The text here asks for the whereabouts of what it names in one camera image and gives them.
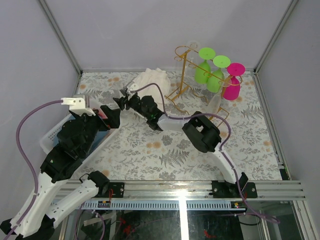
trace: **white towel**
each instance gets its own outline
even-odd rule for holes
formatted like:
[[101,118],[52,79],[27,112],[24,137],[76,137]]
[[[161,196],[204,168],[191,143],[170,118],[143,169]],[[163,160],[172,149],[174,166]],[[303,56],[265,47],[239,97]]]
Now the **white towel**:
[[[147,68],[145,72],[140,73],[133,80],[133,82],[138,85],[138,88],[142,88],[148,84],[155,83],[159,85],[162,91],[163,97],[169,94],[170,87],[171,87],[171,82],[168,78],[168,74],[166,73],[166,71],[163,71],[160,68],[157,68],[156,70],[151,70]],[[139,91],[138,96],[140,98],[142,98],[143,96],[152,96],[154,99],[154,102],[157,103],[158,108],[163,111],[162,98],[156,86],[152,85]],[[168,103],[168,100],[165,98],[164,98],[164,103],[165,104]]]

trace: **black cable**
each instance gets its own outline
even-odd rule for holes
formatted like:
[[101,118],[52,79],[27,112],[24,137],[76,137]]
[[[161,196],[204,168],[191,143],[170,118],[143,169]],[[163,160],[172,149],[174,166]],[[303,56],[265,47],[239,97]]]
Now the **black cable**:
[[245,223],[245,222],[241,222],[241,221],[239,221],[239,223],[242,225],[246,225],[246,226],[257,226],[261,223],[261,218],[259,218],[259,221],[257,221],[256,223]]

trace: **metal corner post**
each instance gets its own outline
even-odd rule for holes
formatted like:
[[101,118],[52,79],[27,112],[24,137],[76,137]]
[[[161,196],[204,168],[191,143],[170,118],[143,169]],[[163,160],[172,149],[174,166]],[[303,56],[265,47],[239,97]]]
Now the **metal corner post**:
[[256,67],[254,68],[254,72],[258,73],[262,67],[262,65],[264,64],[267,56],[269,55],[271,49],[273,48],[275,42],[277,41],[280,33],[282,32],[284,26],[286,25],[289,17],[291,16],[292,12],[294,11],[294,9],[296,8],[298,2],[300,0],[291,0],[289,6],[287,7],[287,9],[285,10],[278,26],[276,27],[268,45],[266,46],[261,58],[259,59]]
[[48,22],[50,23],[56,37],[58,38],[62,48],[65,51],[65,54],[68,56],[71,64],[73,65],[74,70],[77,72],[77,74],[79,76],[81,76],[82,74],[82,69],[77,61],[77,59],[75,58],[74,54],[72,53],[62,31],[60,30],[57,21],[55,20],[46,0],[37,0],[37,2],[39,3],[39,6],[41,7],[44,15],[46,16]]

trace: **gray wall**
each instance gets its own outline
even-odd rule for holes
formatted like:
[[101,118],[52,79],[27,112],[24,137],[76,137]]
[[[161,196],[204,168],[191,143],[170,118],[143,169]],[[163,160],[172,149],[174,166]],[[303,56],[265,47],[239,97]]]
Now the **gray wall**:
[[259,76],[289,170],[320,231],[320,1],[300,1]]
[[254,68],[290,0],[47,0],[83,69],[176,67],[199,41]]
[[[73,93],[77,74],[35,0],[0,3],[0,222],[18,213],[33,178],[16,146],[20,120],[43,103]],[[50,106],[31,117],[21,143],[36,172],[45,154],[39,139],[67,113]]]

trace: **table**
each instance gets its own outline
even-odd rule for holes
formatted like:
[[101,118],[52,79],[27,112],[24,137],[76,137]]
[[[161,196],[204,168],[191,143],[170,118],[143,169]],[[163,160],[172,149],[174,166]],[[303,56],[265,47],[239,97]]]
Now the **table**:
[[[180,83],[181,72],[167,72],[172,91]],[[82,75],[78,93],[87,94],[102,104],[116,108],[113,97],[138,76],[139,72],[86,72]],[[199,95],[210,99],[213,94],[192,79],[186,79]],[[190,113],[205,112],[202,98],[191,91],[176,100],[179,108]],[[221,106],[230,112],[227,119],[232,128],[225,149],[235,164],[250,180],[281,180],[277,158],[269,137],[262,107],[250,72],[243,75],[240,96],[235,101],[222,100]],[[166,105],[172,115],[181,115],[173,104]],[[94,161],[74,173],[78,179],[85,173],[102,171],[111,180],[222,180],[215,163],[196,150],[183,132],[153,131],[132,111],[121,113],[122,128],[113,142],[98,154]],[[227,127],[220,127],[222,139]]]

